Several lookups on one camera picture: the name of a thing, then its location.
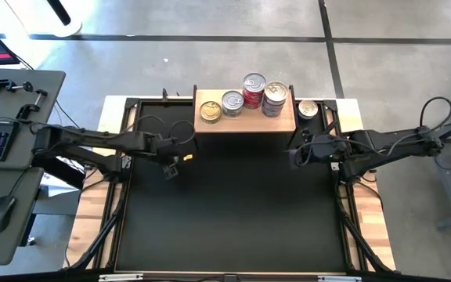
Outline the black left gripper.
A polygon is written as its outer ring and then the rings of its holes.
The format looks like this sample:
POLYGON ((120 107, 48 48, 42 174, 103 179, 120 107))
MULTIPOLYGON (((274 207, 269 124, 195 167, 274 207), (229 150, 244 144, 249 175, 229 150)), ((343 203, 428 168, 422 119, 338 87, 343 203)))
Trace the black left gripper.
POLYGON ((155 161, 164 165, 162 169, 166 179, 176 177, 179 174, 177 163, 184 161, 186 155, 193 155, 193 153, 185 152, 175 138, 158 140, 156 142, 156 152, 155 161))

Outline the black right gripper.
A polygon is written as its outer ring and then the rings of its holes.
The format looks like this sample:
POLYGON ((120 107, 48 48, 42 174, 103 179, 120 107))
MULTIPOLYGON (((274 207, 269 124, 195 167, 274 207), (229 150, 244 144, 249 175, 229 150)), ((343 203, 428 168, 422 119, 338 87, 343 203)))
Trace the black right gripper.
POLYGON ((314 137, 308 128, 301 130, 303 143, 309 147, 309 163, 329 163, 341 161, 348 152, 346 141, 340 137, 332 135, 321 135, 314 137))

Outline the silver lid seafood can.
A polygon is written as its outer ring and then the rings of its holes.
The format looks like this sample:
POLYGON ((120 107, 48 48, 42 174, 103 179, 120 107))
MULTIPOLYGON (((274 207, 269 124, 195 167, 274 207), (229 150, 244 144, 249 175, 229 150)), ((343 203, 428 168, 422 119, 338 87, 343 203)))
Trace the silver lid seafood can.
POLYGON ((304 120, 313 119, 319 113, 316 102, 312 100, 302 100, 298 104, 298 116, 304 120))

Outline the green label gold lid can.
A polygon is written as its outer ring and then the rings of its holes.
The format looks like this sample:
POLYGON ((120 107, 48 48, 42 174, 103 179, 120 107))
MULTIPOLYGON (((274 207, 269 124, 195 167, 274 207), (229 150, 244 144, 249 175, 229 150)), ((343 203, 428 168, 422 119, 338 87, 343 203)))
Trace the green label gold lid can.
POLYGON ((222 116, 222 107, 215 101, 207 101, 200 106, 200 119, 207 124, 214 124, 222 116))

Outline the wooden shelf with black legs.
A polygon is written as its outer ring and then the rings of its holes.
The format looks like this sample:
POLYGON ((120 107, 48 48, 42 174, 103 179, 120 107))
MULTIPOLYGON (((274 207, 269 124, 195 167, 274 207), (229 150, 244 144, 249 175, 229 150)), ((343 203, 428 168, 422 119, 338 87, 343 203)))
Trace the wooden shelf with black legs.
POLYGON ((290 94, 279 117, 266 117, 261 108, 242 109, 239 117, 226 117, 223 113, 220 120, 207 124, 200 119, 200 106, 207 101, 215 101, 222 107, 222 95, 230 89, 199 89, 194 86, 193 105, 195 144, 199 149, 205 148, 211 141, 222 137, 243 134, 281 134, 294 133, 297 121, 294 112, 294 97, 290 94))

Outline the black table mat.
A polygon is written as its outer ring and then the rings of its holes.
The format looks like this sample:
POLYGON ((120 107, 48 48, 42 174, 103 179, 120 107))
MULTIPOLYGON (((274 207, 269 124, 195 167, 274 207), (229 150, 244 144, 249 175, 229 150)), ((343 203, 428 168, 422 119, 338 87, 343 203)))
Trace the black table mat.
POLYGON ((199 134, 165 178, 137 157, 118 271, 341 272, 334 182, 327 164, 292 169, 299 133, 199 134))

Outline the black desk leg bar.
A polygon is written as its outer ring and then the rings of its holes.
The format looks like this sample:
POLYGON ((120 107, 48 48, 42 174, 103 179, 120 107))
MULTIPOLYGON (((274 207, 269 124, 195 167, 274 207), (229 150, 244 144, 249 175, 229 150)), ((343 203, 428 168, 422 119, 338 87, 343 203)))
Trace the black desk leg bar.
POLYGON ((85 173, 78 171, 76 168, 72 168, 65 162, 53 157, 34 157, 32 166, 37 168, 43 168, 45 172, 52 176, 64 181, 70 186, 81 190, 84 185, 85 173))

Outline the white paper sheet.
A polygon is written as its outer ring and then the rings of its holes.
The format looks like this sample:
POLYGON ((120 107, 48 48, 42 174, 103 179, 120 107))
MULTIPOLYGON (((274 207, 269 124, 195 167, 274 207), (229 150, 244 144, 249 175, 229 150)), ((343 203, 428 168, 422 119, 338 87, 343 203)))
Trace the white paper sheet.
POLYGON ((45 173, 42 176, 40 187, 49 197, 58 196, 63 193, 75 192, 78 190, 77 188, 65 183, 63 180, 48 173, 45 173))

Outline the grey desk top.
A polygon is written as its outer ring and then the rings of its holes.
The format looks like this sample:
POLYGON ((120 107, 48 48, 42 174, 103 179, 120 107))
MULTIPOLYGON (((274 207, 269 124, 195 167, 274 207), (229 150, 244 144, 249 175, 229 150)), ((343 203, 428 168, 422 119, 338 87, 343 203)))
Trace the grey desk top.
MULTIPOLYGON (((0 79, 9 79, 17 85, 22 85, 28 81, 35 90, 41 89, 48 93, 47 96, 39 99, 38 94, 35 92, 26 92, 22 89, 18 89, 15 92, 2 90, 0 92, 0 118, 14 119, 22 106, 38 102, 40 111, 30 113, 28 119, 33 122, 47 122, 65 77, 66 74, 59 70, 0 69, 0 79)), ((33 146, 34 135, 28 126, 20 125, 6 159, 0 161, 0 168, 26 168, 33 158, 31 152, 33 146)))
POLYGON ((43 174, 40 168, 31 168, 26 172, 0 170, 0 197, 11 193, 16 198, 9 224, 0 233, 0 265, 12 261, 23 239, 43 174))

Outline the white round stand base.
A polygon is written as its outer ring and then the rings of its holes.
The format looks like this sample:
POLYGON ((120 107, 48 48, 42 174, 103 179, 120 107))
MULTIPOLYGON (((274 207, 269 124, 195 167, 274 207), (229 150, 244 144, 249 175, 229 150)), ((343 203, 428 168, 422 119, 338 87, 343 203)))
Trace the white round stand base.
POLYGON ((75 17, 73 13, 66 8, 64 4, 63 6, 65 7, 66 11, 69 13, 71 18, 71 23, 67 26, 64 26, 60 22, 59 18, 53 12, 52 8, 50 7, 50 5, 47 3, 46 0, 38 0, 37 4, 39 10, 38 25, 40 26, 40 31, 43 34, 51 34, 59 38, 65 38, 75 35, 81 30, 82 22, 77 17, 75 17))

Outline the black computer mouse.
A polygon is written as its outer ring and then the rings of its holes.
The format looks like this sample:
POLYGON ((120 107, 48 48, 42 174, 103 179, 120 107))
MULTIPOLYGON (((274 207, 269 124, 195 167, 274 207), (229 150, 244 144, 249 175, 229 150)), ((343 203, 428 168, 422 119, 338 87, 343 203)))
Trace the black computer mouse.
POLYGON ((5 195, 0 197, 0 233, 9 225, 15 203, 16 198, 14 196, 5 195))

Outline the black stand pole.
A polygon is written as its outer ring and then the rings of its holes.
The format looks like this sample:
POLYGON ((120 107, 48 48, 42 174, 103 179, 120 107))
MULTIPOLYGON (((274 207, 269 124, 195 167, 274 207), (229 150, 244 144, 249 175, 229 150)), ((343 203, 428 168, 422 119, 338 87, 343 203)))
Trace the black stand pole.
POLYGON ((47 3, 52 8, 53 12, 57 15, 60 22, 67 26, 71 23, 71 18, 69 13, 66 11, 65 7, 63 6, 62 2, 60 0, 46 0, 47 3))

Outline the black aluminium table frame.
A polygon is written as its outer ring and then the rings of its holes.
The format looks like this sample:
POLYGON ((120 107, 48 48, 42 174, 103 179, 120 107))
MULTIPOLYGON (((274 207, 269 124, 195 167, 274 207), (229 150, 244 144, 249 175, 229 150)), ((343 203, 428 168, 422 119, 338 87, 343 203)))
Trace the black aluminium table frame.
MULTIPOLYGON (((160 102, 160 96, 107 96, 104 100, 99 129, 120 131, 127 128, 139 116, 142 107, 139 101, 160 102)), ((345 132, 363 127, 358 101, 356 99, 338 99, 332 101, 337 106, 337 117, 341 129, 345 132)), ((359 183, 351 189, 340 187, 344 197, 343 205, 352 216, 357 227, 375 252, 377 257, 389 268, 395 268, 387 226, 384 220, 383 204, 378 195, 377 184, 371 179, 373 173, 366 173, 359 183)), ((64 265, 76 263, 94 241, 101 227, 115 209, 119 199, 121 185, 110 185, 102 181, 98 172, 88 175, 85 185, 88 189, 79 197, 73 229, 64 251, 64 265)))

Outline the silver frame bracket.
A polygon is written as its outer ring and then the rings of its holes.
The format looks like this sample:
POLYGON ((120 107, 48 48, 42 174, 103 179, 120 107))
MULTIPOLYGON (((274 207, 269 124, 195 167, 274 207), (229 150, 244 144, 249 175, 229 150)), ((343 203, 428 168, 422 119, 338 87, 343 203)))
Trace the silver frame bracket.
POLYGON ((99 282, 128 282, 132 280, 143 280, 141 273, 103 274, 99 276, 99 282))
POLYGON ((317 277, 318 282, 363 282, 361 277, 343 275, 322 275, 317 277))

